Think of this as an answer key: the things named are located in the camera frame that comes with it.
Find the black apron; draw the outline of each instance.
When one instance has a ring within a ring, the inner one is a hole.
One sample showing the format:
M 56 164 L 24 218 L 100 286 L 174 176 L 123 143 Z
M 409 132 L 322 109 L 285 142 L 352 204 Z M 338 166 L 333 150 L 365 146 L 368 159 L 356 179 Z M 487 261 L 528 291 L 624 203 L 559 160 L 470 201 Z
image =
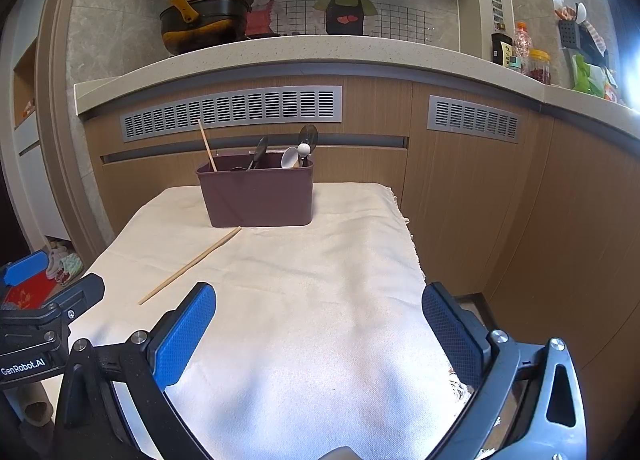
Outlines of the black apron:
M 362 36 L 364 9 L 362 0 L 358 5 L 341 6 L 331 0 L 324 12 L 324 26 L 327 34 L 353 34 Z

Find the metal screw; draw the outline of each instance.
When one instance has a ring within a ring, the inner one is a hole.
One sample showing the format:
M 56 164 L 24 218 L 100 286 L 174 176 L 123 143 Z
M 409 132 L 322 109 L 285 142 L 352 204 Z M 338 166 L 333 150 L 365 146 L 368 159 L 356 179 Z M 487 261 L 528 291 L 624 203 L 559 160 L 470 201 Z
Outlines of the metal screw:
M 491 337 L 493 337 L 497 343 L 506 343 L 509 340 L 509 336 L 502 330 L 494 330 L 491 332 Z
M 557 337 L 554 337 L 553 339 L 551 339 L 551 346 L 556 350 L 560 350 L 560 351 L 566 348 L 564 341 L 562 341 L 561 339 L 558 339 Z
M 78 341 L 76 341 L 74 343 L 74 350 L 77 350 L 78 352 L 81 352 L 82 350 L 84 350 L 86 348 L 87 345 L 87 340 L 86 339 L 79 339 Z
M 131 342 L 136 345 L 142 345 L 146 341 L 146 332 L 144 330 L 136 330 L 131 335 Z

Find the blue gripper pad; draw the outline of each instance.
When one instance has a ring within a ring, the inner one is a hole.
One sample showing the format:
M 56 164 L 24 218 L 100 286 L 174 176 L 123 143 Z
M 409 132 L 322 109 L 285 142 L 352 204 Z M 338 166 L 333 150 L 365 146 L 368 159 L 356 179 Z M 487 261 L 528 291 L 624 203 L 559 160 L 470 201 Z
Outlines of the blue gripper pad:
M 478 389 L 482 379 L 482 351 L 434 284 L 427 285 L 422 293 L 422 313 L 458 379 Z
M 8 265 L 4 272 L 4 284 L 15 287 L 23 281 L 44 271 L 49 265 L 49 257 L 44 251 L 36 251 L 17 262 Z
M 167 386 L 178 382 L 216 313 L 216 293 L 213 287 L 206 283 L 199 283 L 194 290 L 199 285 L 201 288 L 188 306 L 183 309 L 182 304 L 188 300 L 191 293 L 176 309 L 178 316 L 176 323 L 168 330 L 153 352 L 152 373 L 162 392 Z

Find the bottle label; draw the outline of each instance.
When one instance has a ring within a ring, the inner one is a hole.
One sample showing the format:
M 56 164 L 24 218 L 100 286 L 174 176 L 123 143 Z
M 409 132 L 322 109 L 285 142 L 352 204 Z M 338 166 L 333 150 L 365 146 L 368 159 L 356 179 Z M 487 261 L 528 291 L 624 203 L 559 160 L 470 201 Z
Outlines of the bottle label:
M 509 65 L 509 58 L 511 57 L 511 52 L 513 52 L 513 47 L 504 42 L 500 42 L 500 45 L 502 46 L 502 66 L 507 66 Z

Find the wooden chopstick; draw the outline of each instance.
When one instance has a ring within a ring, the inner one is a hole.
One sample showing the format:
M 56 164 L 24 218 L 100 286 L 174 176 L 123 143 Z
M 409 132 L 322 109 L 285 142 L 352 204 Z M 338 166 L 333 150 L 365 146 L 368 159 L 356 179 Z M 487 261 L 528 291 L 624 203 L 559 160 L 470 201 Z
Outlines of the wooden chopstick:
M 217 171 L 216 163 L 213 162 L 213 155 L 211 155 L 211 148 L 209 148 L 209 141 L 207 141 L 207 136 L 204 134 L 204 128 L 202 127 L 202 121 L 198 119 L 198 126 L 200 127 L 200 133 L 202 134 L 202 140 L 204 141 L 204 145 L 207 148 L 207 154 L 209 155 L 209 162 L 211 162 L 211 167 L 213 171 Z
M 168 277 L 166 280 L 164 280 L 162 283 L 160 283 L 160 285 L 158 285 L 154 290 L 152 290 L 145 297 L 143 297 L 138 302 L 138 304 L 142 305 L 145 301 L 147 301 L 148 299 L 151 299 L 152 297 L 154 297 L 157 293 L 162 291 L 169 283 L 171 283 L 176 278 L 178 278 L 181 275 L 183 275 L 186 271 L 188 271 L 191 267 L 193 267 L 193 265 L 195 265 L 196 263 L 202 261 L 210 252 L 215 251 L 216 249 L 218 249 L 218 247 L 223 246 L 224 244 L 226 244 L 229 240 L 231 240 L 231 238 L 236 236 L 240 232 L 241 229 L 242 229 L 241 227 L 236 227 L 231 232 L 227 233 L 225 236 L 220 238 L 220 240 L 218 240 L 211 247 L 209 247 L 209 249 L 204 251 L 202 254 L 199 254 L 197 257 L 195 257 L 193 260 L 191 260 L 191 262 L 187 263 L 183 268 L 181 268 L 178 272 L 172 274 L 170 277 Z

